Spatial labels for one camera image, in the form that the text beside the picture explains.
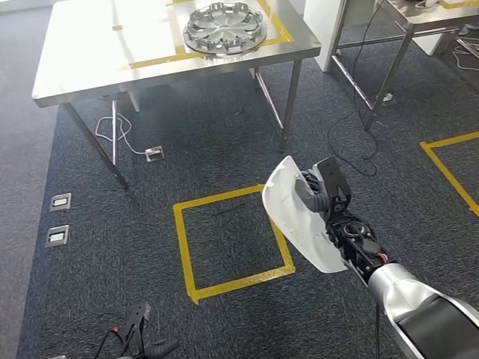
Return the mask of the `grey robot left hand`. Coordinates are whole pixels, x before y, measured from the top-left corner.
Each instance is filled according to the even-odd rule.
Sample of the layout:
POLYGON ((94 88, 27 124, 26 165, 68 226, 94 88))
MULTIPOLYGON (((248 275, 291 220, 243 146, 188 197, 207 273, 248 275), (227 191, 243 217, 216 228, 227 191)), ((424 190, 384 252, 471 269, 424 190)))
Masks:
POLYGON ((146 346, 144 348, 144 355, 148 359, 161 359, 165 358, 167 355, 178 349, 180 345, 179 340, 162 340, 158 343, 146 346))

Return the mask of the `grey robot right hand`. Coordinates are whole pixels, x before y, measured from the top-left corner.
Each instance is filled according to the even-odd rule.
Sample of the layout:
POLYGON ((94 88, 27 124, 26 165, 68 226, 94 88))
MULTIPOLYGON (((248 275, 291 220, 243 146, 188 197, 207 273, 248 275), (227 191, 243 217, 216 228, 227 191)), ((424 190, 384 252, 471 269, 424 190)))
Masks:
POLYGON ((329 208, 329 199, 323 183, 312 170, 301 171, 304 179, 296 179, 295 191, 311 212, 324 213, 329 208))

